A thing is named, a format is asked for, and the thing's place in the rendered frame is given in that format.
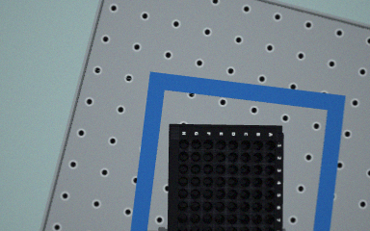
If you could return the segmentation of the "grey flat base plate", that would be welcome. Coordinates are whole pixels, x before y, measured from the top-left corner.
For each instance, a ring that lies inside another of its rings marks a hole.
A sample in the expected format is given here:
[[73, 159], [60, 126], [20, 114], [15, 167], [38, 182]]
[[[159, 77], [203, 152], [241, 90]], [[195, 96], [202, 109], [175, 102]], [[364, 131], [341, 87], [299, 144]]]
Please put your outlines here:
[[[370, 231], [370, 25], [277, 0], [99, 0], [40, 231], [131, 231], [150, 72], [345, 95], [330, 231]], [[313, 231], [328, 110], [165, 90], [169, 124], [281, 125], [283, 231]]]

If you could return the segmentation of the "black well plate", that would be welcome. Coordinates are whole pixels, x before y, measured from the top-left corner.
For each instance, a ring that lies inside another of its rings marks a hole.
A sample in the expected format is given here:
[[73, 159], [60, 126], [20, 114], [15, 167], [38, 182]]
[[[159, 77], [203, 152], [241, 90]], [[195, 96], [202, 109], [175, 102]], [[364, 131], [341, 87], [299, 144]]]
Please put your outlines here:
[[283, 137], [281, 125], [169, 124], [168, 231], [282, 231]]

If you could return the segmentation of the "blue tape outline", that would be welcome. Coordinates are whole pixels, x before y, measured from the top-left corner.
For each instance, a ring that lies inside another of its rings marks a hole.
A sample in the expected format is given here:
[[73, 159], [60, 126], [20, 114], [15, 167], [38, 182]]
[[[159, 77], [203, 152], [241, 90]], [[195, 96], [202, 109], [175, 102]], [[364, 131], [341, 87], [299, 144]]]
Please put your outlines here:
[[150, 72], [131, 231], [147, 231], [165, 90], [328, 110], [313, 231], [330, 231], [345, 95]]

